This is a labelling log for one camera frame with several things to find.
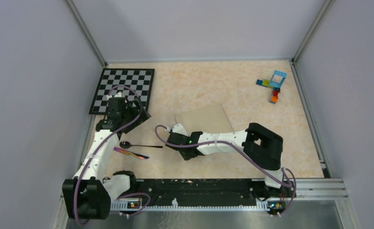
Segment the beige cloth napkin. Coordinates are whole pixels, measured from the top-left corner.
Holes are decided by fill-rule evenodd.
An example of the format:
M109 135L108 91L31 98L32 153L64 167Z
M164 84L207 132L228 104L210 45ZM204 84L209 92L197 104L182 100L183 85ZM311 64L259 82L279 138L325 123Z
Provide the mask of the beige cloth napkin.
M196 131L213 134L233 132L221 104L210 105L177 114L175 121L182 124L188 134Z

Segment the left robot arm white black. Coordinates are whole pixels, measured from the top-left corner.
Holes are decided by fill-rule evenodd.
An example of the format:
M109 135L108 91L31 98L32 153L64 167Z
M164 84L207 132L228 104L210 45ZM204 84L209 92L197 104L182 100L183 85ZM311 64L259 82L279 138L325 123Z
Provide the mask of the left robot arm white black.
M62 184L62 192L69 218L81 220L106 219L111 203L121 194L132 197L137 192L134 173L117 172L104 182L105 170L111 154L126 134L150 118L141 100L111 97L106 114L96 124L94 139L79 170Z

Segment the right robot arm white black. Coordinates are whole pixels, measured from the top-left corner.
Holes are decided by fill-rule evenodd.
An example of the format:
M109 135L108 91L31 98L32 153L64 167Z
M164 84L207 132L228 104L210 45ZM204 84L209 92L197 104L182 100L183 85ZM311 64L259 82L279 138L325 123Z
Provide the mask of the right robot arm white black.
M237 153L265 174L264 190L278 196L284 189L281 155L283 137L258 123L230 133L195 131L188 134L180 123L166 128L167 140L160 139L167 147L178 151L185 161L215 153Z

